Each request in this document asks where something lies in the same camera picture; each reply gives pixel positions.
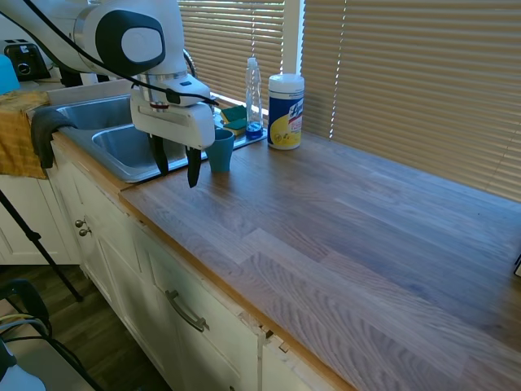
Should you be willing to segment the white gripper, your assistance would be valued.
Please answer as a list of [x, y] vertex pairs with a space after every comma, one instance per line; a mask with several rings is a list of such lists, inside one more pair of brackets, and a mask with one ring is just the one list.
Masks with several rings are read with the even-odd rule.
[[199, 181], [201, 151], [215, 141], [215, 124], [206, 103], [189, 107], [171, 105], [162, 112], [150, 106], [138, 89], [130, 94], [130, 111], [134, 127], [149, 135], [151, 154], [162, 176], [169, 173], [163, 138], [186, 147], [187, 179], [193, 188]]

